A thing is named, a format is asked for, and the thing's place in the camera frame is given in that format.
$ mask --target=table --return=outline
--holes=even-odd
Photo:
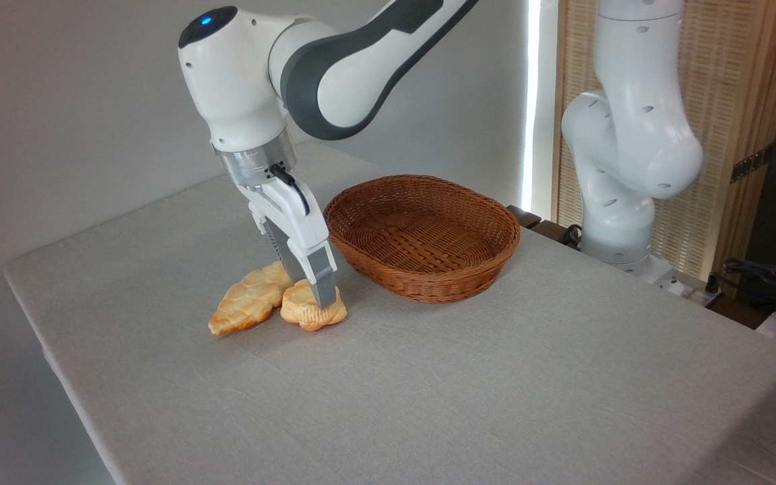
[[[321,206],[382,174],[298,147]],[[9,262],[119,483],[776,482],[776,341],[524,230],[453,304],[348,267],[348,320],[212,338],[275,259],[224,176]]]

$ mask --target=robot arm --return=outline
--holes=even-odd
[[[655,203],[699,175],[702,147],[678,87],[684,0],[600,0],[595,74],[604,91],[577,96],[562,132],[583,194],[582,251],[667,288],[672,268],[649,254]]]
[[[335,300],[336,264],[311,190],[290,175],[298,159],[286,110],[317,138],[355,135],[476,2],[394,0],[347,34],[308,16],[222,7],[182,31],[179,63],[212,147],[290,278],[306,277],[320,307]]]

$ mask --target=black cable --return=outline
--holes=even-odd
[[[739,258],[729,258],[723,264],[724,273],[748,274],[776,286],[776,266],[760,264]]]
[[[714,276],[717,276],[718,280],[721,280],[721,282],[724,282],[727,285],[732,286],[733,288],[737,288],[739,290],[742,290],[743,292],[747,292],[748,294],[751,294],[754,297],[763,298],[763,300],[767,300],[767,301],[776,303],[776,297],[773,297],[773,296],[767,295],[767,294],[760,294],[760,292],[755,292],[754,290],[752,290],[750,288],[747,288],[746,286],[739,285],[739,283],[733,282],[733,280],[728,280],[728,279],[724,278],[723,274],[714,273]]]
[[[579,224],[571,224],[564,230],[564,234],[561,237],[561,243],[563,245],[579,246],[579,237],[582,234],[583,227]]]
[[[304,204],[304,214],[309,216],[311,214],[311,205],[307,203],[307,197],[304,196],[304,193],[301,191],[301,189],[298,188],[298,184],[295,183],[295,178],[292,177],[289,172],[286,172],[286,169],[282,168],[280,165],[269,166],[268,171],[271,172],[271,175],[274,175],[283,181],[284,184],[287,184],[289,187],[295,189],[295,191],[298,193],[298,196],[301,197],[301,202]]]

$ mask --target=wicker basket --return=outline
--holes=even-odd
[[[325,208],[330,239],[358,273],[426,303],[489,288],[520,242],[517,219],[493,199],[427,175],[350,187]]]

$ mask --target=bread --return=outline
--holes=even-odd
[[[300,280],[283,293],[280,316],[289,323],[298,323],[306,331],[317,331],[323,326],[342,322],[347,316],[346,306],[335,286],[337,301],[324,310],[319,309],[307,280]]]
[[[291,286],[292,280],[280,261],[251,271],[224,295],[218,311],[209,320],[212,335],[249,329],[268,320],[271,311],[283,301],[284,290]]]

